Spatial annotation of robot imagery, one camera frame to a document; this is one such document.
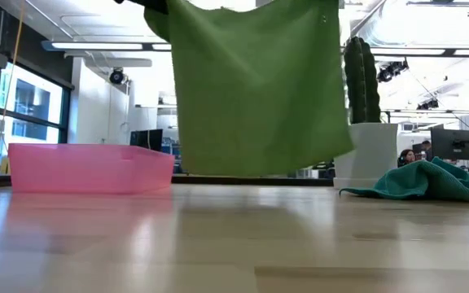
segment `person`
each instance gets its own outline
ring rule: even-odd
[[[424,141],[422,143],[423,145],[423,151],[426,154],[426,160],[428,162],[432,162],[433,160],[433,154],[432,154],[432,144],[429,141]]]
[[[412,150],[404,150],[397,159],[397,167],[403,167],[407,164],[415,162],[415,153]]]

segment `ceiling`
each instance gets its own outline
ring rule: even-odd
[[[118,5],[113,0],[25,1],[24,22],[52,41],[162,42],[147,27],[143,9],[132,2]],[[261,5],[265,1],[269,0],[191,0],[205,9],[228,7],[235,11],[248,11],[256,8],[257,2]],[[372,46],[469,46],[469,7],[408,6],[408,1],[387,0],[358,35]],[[340,10],[342,43],[381,2],[344,0],[344,9]],[[20,4],[21,0],[0,0],[0,6],[16,17]],[[103,75],[110,70],[107,60],[150,59],[160,91],[174,93],[170,53],[95,53],[86,59],[90,63],[97,60],[94,70]],[[408,72],[379,85],[383,108],[415,109],[418,103],[436,96],[442,107],[469,109],[469,59],[408,58],[408,62]],[[134,72],[143,78],[142,70],[137,68]]]

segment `cactus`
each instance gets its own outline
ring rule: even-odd
[[[351,123],[380,123],[377,71],[370,46],[362,38],[353,37],[345,48],[344,60]]]

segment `security camera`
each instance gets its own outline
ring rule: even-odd
[[[124,74],[123,68],[113,68],[110,74],[110,82],[114,85],[123,85],[128,81],[128,76]]]

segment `teal blanket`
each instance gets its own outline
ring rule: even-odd
[[[442,199],[469,202],[469,172],[434,158],[386,173],[372,189],[345,188],[355,195],[384,199]]]

